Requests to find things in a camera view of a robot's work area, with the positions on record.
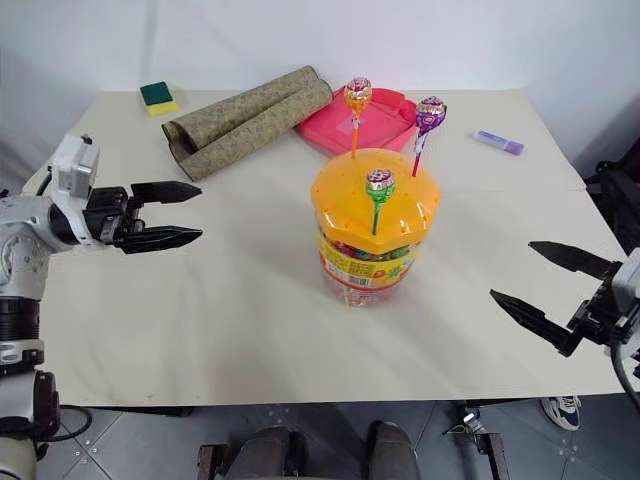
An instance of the pink plastic container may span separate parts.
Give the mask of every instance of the pink plastic container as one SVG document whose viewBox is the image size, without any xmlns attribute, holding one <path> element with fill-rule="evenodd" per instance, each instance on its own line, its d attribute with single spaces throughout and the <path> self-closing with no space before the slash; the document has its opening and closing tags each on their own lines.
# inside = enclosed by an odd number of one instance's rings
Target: pink plastic container
<svg viewBox="0 0 640 480">
<path fill-rule="evenodd" d="M 298 130 L 311 143 L 340 154 L 351 150 L 351 110 L 343 88 L 333 101 L 302 122 Z M 358 148 L 400 152 L 415 132 L 416 104 L 402 93 L 374 88 L 371 104 L 362 112 Z"/>
</svg>

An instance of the sponge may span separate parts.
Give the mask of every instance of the sponge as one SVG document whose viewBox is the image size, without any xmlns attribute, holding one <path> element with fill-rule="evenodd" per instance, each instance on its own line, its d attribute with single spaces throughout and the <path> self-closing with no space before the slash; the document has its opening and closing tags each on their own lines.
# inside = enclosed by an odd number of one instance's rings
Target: sponge
<svg viewBox="0 0 640 480">
<path fill-rule="evenodd" d="M 162 115 L 164 113 L 176 112 L 180 109 L 175 102 L 169 87 L 164 82 L 152 83 L 140 87 L 142 99 L 151 115 Z"/>
</svg>

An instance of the green lollipop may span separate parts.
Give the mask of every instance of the green lollipop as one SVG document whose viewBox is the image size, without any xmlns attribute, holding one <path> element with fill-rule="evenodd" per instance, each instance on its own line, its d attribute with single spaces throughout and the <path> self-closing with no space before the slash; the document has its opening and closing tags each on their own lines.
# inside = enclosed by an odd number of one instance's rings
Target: green lollipop
<svg viewBox="0 0 640 480">
<path fill-rule="evenodd" d="M 391 173 L 390 170 L 382 168 L 373 170 L 367 175 L 367 195 L 371 197 L 371 200 L 373 200 L 375 205 L 371 235 L 376 235 L 378 233 L 380 209 L 382 208 L 382 204 L 389 199 L 395 189 L 395 179 L 393 178 L 393 173 Z"/>
</svg>

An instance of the white table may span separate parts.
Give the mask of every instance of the white table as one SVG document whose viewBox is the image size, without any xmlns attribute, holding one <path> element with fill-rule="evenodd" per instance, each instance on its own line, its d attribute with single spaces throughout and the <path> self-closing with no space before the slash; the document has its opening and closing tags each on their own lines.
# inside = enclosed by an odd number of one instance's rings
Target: white table
<svg viewBox="0 0 640 480">
<path fill-rule="evenodd" d="M 232 93 L 178 94 L 180 113 Z M 149 226 L 202 228 L 194 243 L 52 259 L 41 335 L 61 400 L 152 406 L 620 391 L 602 348 L 585 342 L 565 359 L 488 294 L 521 297 L 564 325 L 598 282 L 553 266 L 527 242 L 624 258 L 581 180 L 522 91 L 428 93 L 449 104 L 424 160 L 443 201 L 397 297 L 346 308 L 325 289 L 309 199 L 325 157 L 290 132 L 200 182 L 199 197 L 142 210 Z M 186 180 L 160 130 L 170 118 L 149 117 L 136 92 L 100 95 L 73 129 L 102 148 L 97 186 Z M 474 129 L 521 141 L 525 153 L 477 144 L 468 138 Z"/>
</svg>

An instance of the orange lid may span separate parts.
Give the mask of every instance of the orange lid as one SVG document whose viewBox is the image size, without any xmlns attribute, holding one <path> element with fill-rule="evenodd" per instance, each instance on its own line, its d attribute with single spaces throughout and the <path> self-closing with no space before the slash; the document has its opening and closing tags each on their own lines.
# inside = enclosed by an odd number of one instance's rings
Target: orange lid
<svg viewBox="0 0 640 480">
<path fill-rule="evenodd" d="M 424 240 L 440 203 L 440 190 L 420 169 L 411 176 L 413 161 L 390 150 L 369 148 L 331 159 L 311 188 L 316 218 L 329 239 L 360 250 L 382 254 Z M 373 234 L 375 203 L 367 193 L 367 176 L 374 170 L 393 174 L 395 191 L 381 204 Z"/>
</svg>

